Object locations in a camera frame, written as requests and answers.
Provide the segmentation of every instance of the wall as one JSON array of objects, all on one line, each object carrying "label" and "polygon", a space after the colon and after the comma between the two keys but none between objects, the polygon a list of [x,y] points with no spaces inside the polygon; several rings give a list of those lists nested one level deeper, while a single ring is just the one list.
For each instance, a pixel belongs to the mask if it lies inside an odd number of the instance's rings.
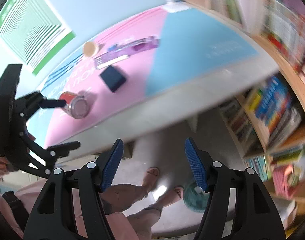
[{"label": "wall", "polygon": [[[18,63],[18,61],[9,53],[9,51],[0,45],[0,77],[4,72],[8,64]],[[30,91],[35,89],[35,83],[30,82],[31,80],[36,79],[35,76],[29,73],[28,70],[23,69],[20,75],[20,82],[17,89],[17,97],[21,97],[25,94],[28,94]]]},{"label": "wall", "polygon": [[[50,0],[76,37],[48,64],[33,76],[23,70],[17,95],[34,90],[42,80],[71,52],[97,33],[146,9],[162,5],[165,0]],[[18,63],[5,49],[0,48],[0,76],[7,64]]]}]

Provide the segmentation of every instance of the purple package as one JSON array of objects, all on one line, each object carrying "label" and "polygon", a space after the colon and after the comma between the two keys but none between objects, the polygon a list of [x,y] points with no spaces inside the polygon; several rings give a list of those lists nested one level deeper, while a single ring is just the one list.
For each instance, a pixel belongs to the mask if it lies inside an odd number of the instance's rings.
[{"label": "purple package", "polygon": [[159,46],[159,39],[156,36],[149,36],[140,40],[133,41],[114,50],[108,51],[94,59],[97,69],[101,69],[129,58],[131,55],[154,49]]}]

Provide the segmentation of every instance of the foot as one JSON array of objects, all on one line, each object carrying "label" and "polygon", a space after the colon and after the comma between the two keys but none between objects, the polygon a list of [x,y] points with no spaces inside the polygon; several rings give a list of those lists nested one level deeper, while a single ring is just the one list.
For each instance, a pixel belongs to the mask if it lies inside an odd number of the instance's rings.
[{"label": "foot", "polygon": [[184,188],[182,186],[178,186],[166,192],[164,195],[160,196],[156,204],[161,207],[167,207],[181,200],[183,196],[184,196]]},{"label": "foot", "polygon": [[156,181],[160,175],[160,171],[157,167],[150,167],[147,171],[146,174],[142,180],[142,187],[145,188],[145,190],[150,192],[153,187],[156,184]]}]

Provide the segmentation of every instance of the tin can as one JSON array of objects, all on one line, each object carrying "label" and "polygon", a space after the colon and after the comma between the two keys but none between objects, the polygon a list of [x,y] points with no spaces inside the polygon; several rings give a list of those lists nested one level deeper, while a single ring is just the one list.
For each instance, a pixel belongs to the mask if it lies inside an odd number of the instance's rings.
[{"label": "tin can", "polygon": [[60,95],[59,100],[65,100],[66,105],[62,110],[75,119],[82,119],[89,112],[89,105],[84,96],[72,92],[64,92]]}]

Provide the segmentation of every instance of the floor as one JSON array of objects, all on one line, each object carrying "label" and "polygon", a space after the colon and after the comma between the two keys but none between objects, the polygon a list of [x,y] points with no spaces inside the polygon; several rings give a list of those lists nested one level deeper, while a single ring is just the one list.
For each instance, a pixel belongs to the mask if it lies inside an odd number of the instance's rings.
[{"label": "floor", "polygon": [[[182,122],[137,139],[133,157],[121,161],[113,184],[141,185],[146,169],[156,166],[161,171],[156,189],[161,186],[167,189],[177,185],[185,186],[193,179],[184,151],[184,142],[188,137],[192,137],[201,150],[208,151],[214,160],[221,161],[229,168],[245,169],[218,110],[212,109],[199,117],[196,134],[192,133],[187,122]],[[232,191],[229,210],[233,210],[235,206],[235,194],[234,190]],[[146,199],[135,203],[124,214],[127,216],[140,211],[154,203],[155,198],[154,192],[150,193]],[[153,226],[152,231],[154,236],[164,237],[189,234],[197,230],[202,216],[202,213],[187,209],[181,200],[163,210],[160,220]]]}]

